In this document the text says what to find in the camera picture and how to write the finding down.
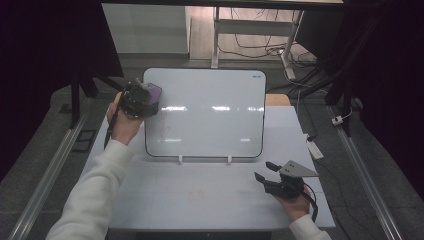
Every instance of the white sleeve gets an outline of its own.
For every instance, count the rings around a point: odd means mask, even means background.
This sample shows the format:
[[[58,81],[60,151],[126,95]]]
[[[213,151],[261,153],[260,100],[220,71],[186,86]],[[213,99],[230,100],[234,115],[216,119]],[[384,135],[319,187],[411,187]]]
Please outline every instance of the white sleeve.
[[[297,240],[331,240],[326,231],[318,229],[309,214],[292,222],[289,228]]]
[[[105,151],[93,159],[93,168],[72,189],[62,217],[47,239],[104,239],[116,194],[133,156],[128,146],[110,140]]]

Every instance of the cable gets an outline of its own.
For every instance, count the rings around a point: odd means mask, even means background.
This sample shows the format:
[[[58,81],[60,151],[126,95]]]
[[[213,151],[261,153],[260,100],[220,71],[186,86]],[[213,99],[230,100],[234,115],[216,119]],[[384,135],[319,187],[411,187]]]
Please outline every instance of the cable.
[[[347,42],[343,48],[341,48],[337,53],[333,54],[333,56],[320,61],[319,63],[317,63],[320,67],[326,67],[326,68],[331,68],[334,65],[340,65],[340,62],[343,60],[343,56],[345,56],[347,50],[351,47],[352,44],[354,44],[357,39],[359,38],[359,36],[361,36],[362,32],[364,32],[364,30],[366,29],[366,23],[362,24],[361,27],[359,27],[357,29],[357,31],[353,34],[353,37],[350,38],[350,41]],[[337,75],[340,75],[340,73],[343,71],[343,69],[336,71],[335,73],[333,73],[332,75],[328,76],[326,79],[322,80],[322,82],[326,82],[329,81],[331,79],[335,79]]]
[[[308,78],[308,79],[305,79],[305,80],[303,80],[302,82],[307,82],[307,81],[310,81],[312,79],[312,76],[310,77],[310,78]],[[310,84],[310,85],[305,85],[305,86],[303,86],[303,87],[313,87],[315,84],[319,84],[320,82],[322,82],[322,81],[325,81],[325,79],[326,79],[326,77],[325,76],[322,76],[322,77],[320,77],[318,80],[316,80],[314,83],[312,83],[312,84]],[[295,90],[297,90],[299,87],[302,87],[302,86],[296,86],[296,87],[294,87],[292,90],[290,90],[288,93],[287,93],[287,96],[289,97],[289,98],[292,98],[291,97],[291,93],[292,92],[294,92]]]
[[[295,65],[298,68],[316,66],[315,61],[299,61],[299,56],[297,57],[297,60],[295,60],[292,52],[290,52],[289,56],[291,57],[291,60],[289,59],[290,63],[292,63],[293,65]]]
[[[317,196],[315,195],[314,190],[307,183],[305,183],[305,185],[309,188],[309,190],[311,190],[312,194],[314,195],[314,201],[316,202],[317,201]]]
[[[118,104],[118,106],[116,107],[116,110],[113,113],[112,119],[110,120],[109,127],[107,128],[107,132],[106,132],[106,136],[105,136],[104,148],[106,148],[106,146],[107,146],[107,144],[108,144],[108,142],[110,140],[110,137],[112,135],[113,128],[115,127],[116,119],[118,118],[118,112],[119,112],[119,109],[120,109],[119,105],[120,104]]]
[[[299,191],[299,193],[300,193],[300,195],[302,195],[304,198],[306,198],[306,200],[308,200],[311,203],[312,208],[314,209],[314,211],[312,213],[312,221],[315,222],[315,220],[317,219],[317,215],[318,215],[318,205],[317,205],[316,201],[314,201],[311,198],[311,196],[309,196],[308,194],[306,194],[304,191]]]
[[[314,68],[314,69],[312,69],[311,71],[309,71],[303,78],[301,78],[301,79],[299,79],[298,81],[299,82],[301,82],[301,81],[303,81],[304,79],[306,79],[306,78],[308,78],[308,77],[310,77],[310,75],[312,74],[312,75],[315,75],[315,71],[316,71],[316,68]],[[281,88],[285,88],[285,87],[288,87],[288,86],[291,86],[291,85],[293,85],[292,83],[289,83],[289,84],[285,84],[285,85],[282,85],[282,86],[277,86],[277,87],[272,87],[272,88],[270,88],[270,89],[268,89],[267,91],[266,91],[266,93],[269,93],[269,92],[271,92],[271,91],[273,91],[273,90],[277,90],[277,89],[281,89]]]
[[[352,107],[350,107],[350,113],[348,115],[342,117],[342,119],[345,119],[345,118],[349,117],[351,114],[352,114]]]
[[[294,13],[295,13],[295,11],[296,10],[293,10],[293,13],[292,13],[292,22],[294,22]]]
[[[228,54],[234,54],[234,55],[238,55],[238,56],[242,56],[242,57],[247,57],[247,58],[261,58],[261,57],[268,57],[268,54],[264,54],[264,55],[259,55],[259,56],[248,56],[248,55],[244,55],[241,53],[236,53],[236,52],[228,52],[228,51],[224,51],[221,49],[221,47],[219,47],[218,45],[218,49],[219,51],[223,52],[223,53],[228,53]]]
[[[256,13],[256,15],[258,15],[258,16],[256,16],[253,20],[256,20],[256,19],[262,17],[262,15],[264,15],[264,12],[265,12],[265,9],[261,9],[258,13]]]
[[[265,9],[262,9],[262,10],[260,10],[260,12],[259,13],[262,13],[262,15],[263,15],[263,12],[265,11]],[[231,8],[231,19],[234,19],[234,15],[233,15],[233,12],[237,15],[237,18],[238,19],[240,19],[240,16],[238,15],[238,13],[236,12],[236,10],[234,9],[234,8]],[[279,13],[279,10],[277,10],[277,14],[276,14],[276,16],[275,16],[275,19],[274,19],[274,21],[277,21],[277,17],[278,17],[278,13]],[[236,39],[236,43],[237,43],[237,45],[239,46],[239,47],[241,47],[241,48],[265,48],[265,51],[267,52],[267,54],[268,55],[272,55],[271,53],[272,52],[275,52],[275,51],[277,51],[277,50],[280,50],[281,48],[283,48],[287,43],[281,43],[281,44],[273,44],[273,45],[269,45],[269,42],[270,42],[270,40],[271,40],[271,37],[272,36],[270,36],[269,37],[269,39],[268,40],[266,40],[266,37],[265,37],[265,41],[266,41],[266,44],[265,45],[262,45],[262,46],[244,46],[244,45],[241,45],[240,44],[240,42],[239,42],[239,39],[238,39],[238,37],[237,37],[237,34],[234,34],[234,37],[235,37],[235,39]],[[275,49],[267,49],[268,47],[277,47],[277,48],[275,48]],[[236,54],[236,55],[239,55],[239,56],[244,56],[244,57],[251,57],[251,56],[247,56],[247,55],[243,55],[243,54],[237,54],[236,52],[229,52],[229,53],[233,53],[233,54]]]
[[[296,103],[296,115],[299,117],[299,99],[300,99],[300,90],[297,93],[297,103]]]
[[[349,206],[347,205],[347,202],[346,202],[346,199],[345,199],[345,197],[344,197],[344,194],[343,194],[343,188],[342,188],[342,186],[341,186],[341,184],[340,184],[340,180],[339,180],[339,178],[333,173],[333,172],[331,172],[330,171],[330,169],[328,169],[325,165],[323,165],[322,163],[320,163],[320,162],[318,162],[318,161],[314,161],[314,163],[316,163],[316,164],[318,164],[319,166],[321,166],[321,167],[323,167],[328,173],[330,173],[330,175],[334,178],[334,179],[336,179],[336,182],[337,182],[337,185],[339,186],[339,189],[340,189],[340,195],[341,195],[341,197],[342,197],[342,199],[343,199],[343,203],[344,203],[344,205],[345,205],[345,207],[346,207],[346,210],[347,210],[347,213],[349,214],[349,216],[359,225],[359,226],[361,226],[362,228],[364,228],[367,232],[368,232],[368,234],[371,236],[371,238],[372,239],[376,239],[375,237],[374,237],[374,235],[372,235],[371,234],[371,232],[370,232],[370,230],[367,228],[367,227],[365,227],[362,223],[360,223],[353,215],[352,215],[352,213],[350,212],[350,210],[349,210]]]
[[[307,52],[304,52],[304,53],[299,54],[297,56],[297,60],[299,61],[300,56],[303,56],[303,55],[308,54],[308,53],[311,53],[311,52],[307,51]]]
[[[309,137],[307,139],[308,141],[312,141],[312,140],[314,140],[315,138],[318,137],[318,128],[315,126],[314,120],[312,119],[311,113],[309,112],[309,109],[308,109],[308,107],[305,104],[305,99],[304,98],[302,98],[302,102],[303,102],[303,106],[306,109],[306,113],[308,114],[309,119],[311,120],[312,126],[314,128],[315,134],[314,135],[309,135]]]
[[[302,86],[302,87],[311,87],[310,85],[305,85],[305,84],[301,84],[301,83],[296,83],[296,82],[292,82],[292,81],[290,81],[290,80],[289,80],[289,77],[287,76],[286,71],[284,71],[284,76],[286,77],[286,80],[287,80],[289,83],[291,83],[291,84],[298,85],[298,86]]]
[[[339,216],[337,216],[337,213],[335,211],[333,211],[333,209],[331,208],[330,205],[328,205],[328,208],[334,214],[337,224],[340,226],[340,228],[342,229],[342,231],[345,234],[345,236],[347,237],[347,239],[351,240],[351,238],[350,238],[349,234],[347,233],[346,229],[344,228],[343,224],[340,222]]]

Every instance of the wrist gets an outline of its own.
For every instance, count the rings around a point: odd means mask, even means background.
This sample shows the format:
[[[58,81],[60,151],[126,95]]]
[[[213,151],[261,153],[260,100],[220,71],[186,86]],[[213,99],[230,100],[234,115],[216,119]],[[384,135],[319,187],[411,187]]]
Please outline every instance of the wrist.
[[[296,221],[297,219],[307,215],[307,212],[294,212],[289,214],[289,218],[292,222]]]
[[[131,141],[131,138],[128,136],[112,136],[112,139],[115,141],[118,141],[126,146],[128,146],[128,144]]]

